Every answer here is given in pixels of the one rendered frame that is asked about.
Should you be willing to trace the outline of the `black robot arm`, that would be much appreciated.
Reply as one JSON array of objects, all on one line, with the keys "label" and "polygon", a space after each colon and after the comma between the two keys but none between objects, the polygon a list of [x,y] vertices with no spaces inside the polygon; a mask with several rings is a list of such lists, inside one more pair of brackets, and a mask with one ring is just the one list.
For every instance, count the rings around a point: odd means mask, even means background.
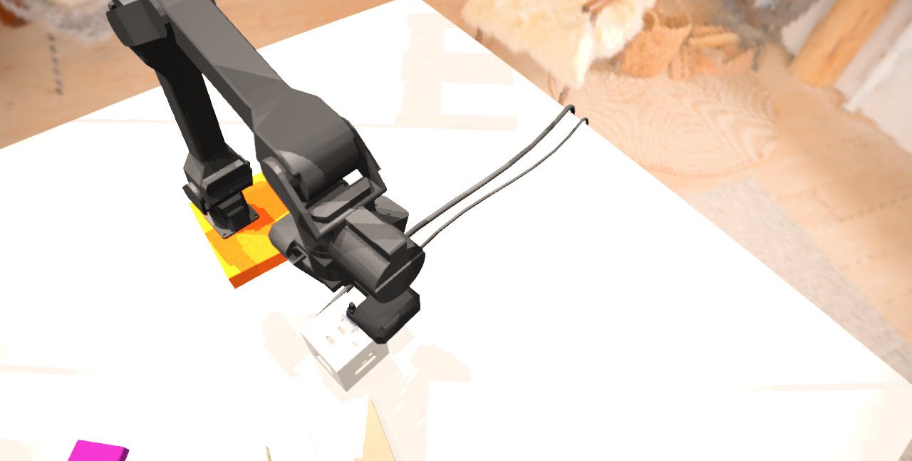
[{"label": "black robot arm", "polygon": [[[302,242],[381,303],[408,289],[425,253],[406,236],[408,211],[383,195],[382,169],[349,120],[288,85],[215,0],[111,0],[108,8],[118,40],[155,69],[189,150],[182,190],[222,238],[259,214],[242,194],[253,169],[224,141],[203,77],[253,133],[261,173]],[[362,177],[349,184],[354,171]]]}]

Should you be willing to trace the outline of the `magenta block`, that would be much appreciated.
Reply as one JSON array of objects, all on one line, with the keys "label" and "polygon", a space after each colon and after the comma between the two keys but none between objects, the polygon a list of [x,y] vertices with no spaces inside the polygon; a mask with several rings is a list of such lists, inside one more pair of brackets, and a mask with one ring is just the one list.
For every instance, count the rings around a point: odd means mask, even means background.
[{"label": "magenta block", "polygon": [[77,440],[68,461],[125,461],[128,451],[104,442]]}]

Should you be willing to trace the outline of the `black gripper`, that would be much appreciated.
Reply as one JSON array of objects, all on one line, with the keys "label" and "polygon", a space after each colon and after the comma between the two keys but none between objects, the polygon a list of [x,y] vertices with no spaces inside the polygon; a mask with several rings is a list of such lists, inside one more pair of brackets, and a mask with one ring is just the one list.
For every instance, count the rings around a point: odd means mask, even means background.
[{"label": "black gripper", "polygon": [[393,301],[377,301],[351,275],[336,265],[328,253],[315,252],[302,242],[290,213],[271,226],[268,237],[271,244],[293,266],[315,277],[332,293],[342,286],[352,284],[362,295],[367,296],[356,307],[353,318],[355,325],[377,344],[389,342],[420,311],[420,295],[410,287]]}]

